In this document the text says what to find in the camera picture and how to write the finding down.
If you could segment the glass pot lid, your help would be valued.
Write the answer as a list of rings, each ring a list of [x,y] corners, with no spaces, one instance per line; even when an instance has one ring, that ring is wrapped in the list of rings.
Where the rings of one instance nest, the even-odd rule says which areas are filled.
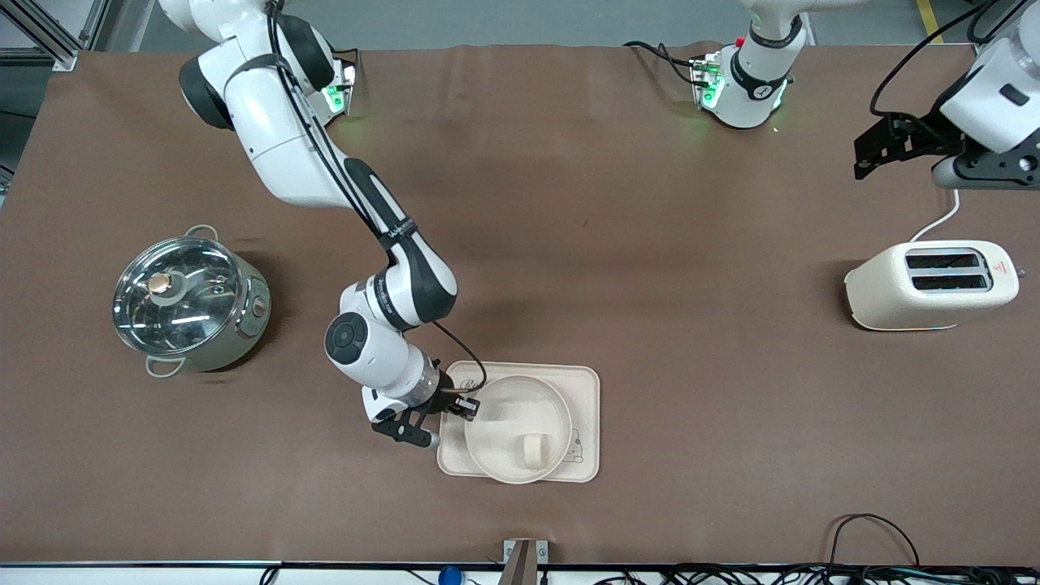
[[[180,356],[215,340],[238,310],[244,281],[219,241],[189,234],[156,243],[119,275],[115,332],[142,354]]]

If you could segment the aluminium frame profile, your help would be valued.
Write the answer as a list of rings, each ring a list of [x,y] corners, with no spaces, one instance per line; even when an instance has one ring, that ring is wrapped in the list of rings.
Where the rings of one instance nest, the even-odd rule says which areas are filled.
[[[0,0],[0,67],[73,71],[99,44],[114,0]]]

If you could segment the cream rectangular rabbit tray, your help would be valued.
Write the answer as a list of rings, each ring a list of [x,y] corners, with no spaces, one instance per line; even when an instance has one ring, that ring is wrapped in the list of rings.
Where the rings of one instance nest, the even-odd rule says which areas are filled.
[[[584,366],[550,366],[550,364],[521,364],[487,362],[479,367],[475,362],[457,362],[447,370],[450,377],[472,388],[487,373],[487,386],[506,375],[531,375],[550,383],[564,397],[572,418],[570,448],[561,465],[542,481],[586,483],[600,470],[600,378],[594,370]],[[452,415],[442,415],[440,421],[441,444],[437,449],[437,463],[447,475],[490,478],[473,462],[464,438],[464,423]]]

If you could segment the brown table mat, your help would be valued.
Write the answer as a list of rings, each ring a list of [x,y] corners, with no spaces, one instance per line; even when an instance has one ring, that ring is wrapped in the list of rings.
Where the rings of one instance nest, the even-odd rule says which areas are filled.
[[[843,277],[943,213],[929,160],[853,178],[899,47],[813,47],[766,128],[699,115],[620,48],[371,51],[333,137],[452,268],[484,362],[601,381],[583,484],[454,478],[371,430],[326,356],[385,266],[350,210],[263,188],[183,100],[185,54],[53,76],[0,210],[0,561],[809,562],[833,523],[898,523],[925,564],[1040,566],[1040,195],[966,193],[934,232],[1000,244],[1017,298],[931,333],[847,316]],[[271,317],[222,370],[146,373],[111,307],[199,223]]]

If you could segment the cream two-slot toaster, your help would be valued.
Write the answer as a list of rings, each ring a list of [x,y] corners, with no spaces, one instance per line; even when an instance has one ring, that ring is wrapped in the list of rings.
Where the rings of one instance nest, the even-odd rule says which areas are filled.
[[[1009,304],[1019,271],[985,240],[894,245],[846,274],[851,317],[873,331],[941,331]]]

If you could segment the steel electric cooking pot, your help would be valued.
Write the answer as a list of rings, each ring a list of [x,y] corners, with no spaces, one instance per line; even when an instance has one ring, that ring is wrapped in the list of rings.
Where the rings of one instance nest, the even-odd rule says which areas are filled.
[[[197,234],[219,241],[218,230],[208,223],[199,223],[185,231],[183,236]],[[267,279],[244,257],[230,249],[244,273],[244,287],[239,295],[238,310],[215,340],[204,342],[185,354],[174,357],[155,357],[142,354],[146,373],[163,380],[185,371],[217,371],[244,358],[260,340],[271,317],[271,290]]]

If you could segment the cream round plate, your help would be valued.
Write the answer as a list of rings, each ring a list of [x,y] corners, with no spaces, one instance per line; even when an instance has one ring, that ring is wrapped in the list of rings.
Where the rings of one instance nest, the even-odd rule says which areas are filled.
[[[531,375],[506,375],[479,390],[479,412],[464,423],[466,448],[488,477],[523,485],[554,473],[570,448],[573,418],[564,397],[550,383]],[[524,470],[520,438],[543,433],[550,439],[548,466]]]

